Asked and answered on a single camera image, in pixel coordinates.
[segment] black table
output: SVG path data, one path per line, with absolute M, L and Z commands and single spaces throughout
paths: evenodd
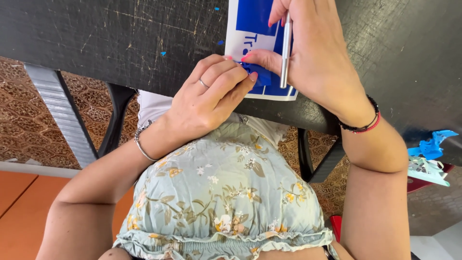
M 228 1 L 3 0 L 0 56 L 173 96 L 195 64 L 224 53 Z M 338 0 L 361 80 L 408 147 L 433 130 L 462 133 L 462 1 Z M 237 112 L 338 133 L 308 98 L 246 99 Z M 441 161 L 462 166 L 462 136 Z

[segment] fingernail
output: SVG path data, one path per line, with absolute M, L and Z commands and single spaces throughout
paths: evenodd
M 250 73 L 249 79 L 250 79 L 251 81 L 255 82 L 255 81 L 257 80 L 257 78 L 258 78 L 258 73 L 257 73 L 256 71 Z
M 246 56 L 242 57 L 241 61 L 244 62 L 244 60 L 247 59 L 250 56 L 251 56 L 251 54 L 247 54 Z

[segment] woman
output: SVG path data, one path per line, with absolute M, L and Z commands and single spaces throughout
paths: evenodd
M 242 124 L 232 114 L 257 75 L 212 55 L 170 109 L 167 99 L 145 103 L 141 95 L 140 124 L 155 122 L 63 188 L 37 259 L 410 259 L 406 146 L 365 95 L 335 2 L 274 0 L 269 24 L 287 10 L 289 82 L 345 128 L 351 165 L 340 244 L 324 227 L 313 190 L 277 152 L 281 126 L 249 117 Z M 243 58 L 275 73 L 280 60 L 267 50 Z M 112 244 L 115 204 L 135 182 L 134 204 Z

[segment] paper sheet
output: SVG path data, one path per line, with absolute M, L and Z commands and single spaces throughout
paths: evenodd
M 268 27 L 272 0 L 230 0 L 228 27 L 226 31 L 225 55 L 231 55 L 240 62 L 253 49 L 267 49 L 282 53 L 284 28 L 280 22 Z M 245 97 L 292 101 L 298 91 L 290 85 L 281 89 L 278 75 L 255 64 L 244 63 L 248 72 L 257 71 L 259 80 Z

